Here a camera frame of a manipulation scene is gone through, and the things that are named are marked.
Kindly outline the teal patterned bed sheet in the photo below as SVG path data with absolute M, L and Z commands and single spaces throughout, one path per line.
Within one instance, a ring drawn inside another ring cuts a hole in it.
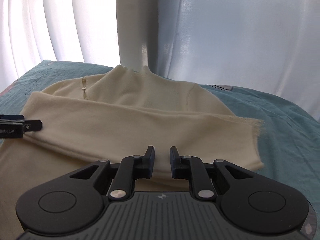
M 1 113 L 19 114 L 32 92 L 56 82 L 109 71 L 97 64 L 44 60 L 1 90 Z M 237 116 L 263 120 L 258 146 L 265 166 L 259 174 L 298 189 L 319 212 L 319 122 L 272 94 L 227 85 L 201 87 Z

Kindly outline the cream knit sweater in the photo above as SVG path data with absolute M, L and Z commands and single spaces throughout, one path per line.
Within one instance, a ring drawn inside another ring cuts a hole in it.
M 187 187 L 173 182 L 172 146 L 204 162 L 225 159 L 248 170 L 262 168 L 260 120 L 236 116 L 218 97 L 196 83 L 171 81 L 144 67 L 117 66 L 106 74 L 63 80 L 29 96 L 21 113 L 43 128 L 1 145 L 1 239 L 22 233 L 15 205 L 25 191 L 107 159 L 155 148 L 150 180 L 139 190 Z

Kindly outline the white sheer curtain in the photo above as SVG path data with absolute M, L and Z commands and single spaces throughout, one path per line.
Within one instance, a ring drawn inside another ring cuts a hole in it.
M 247 87 L 319 119 L 319 0 L 1 0 L 1 89 L 43 60 Z

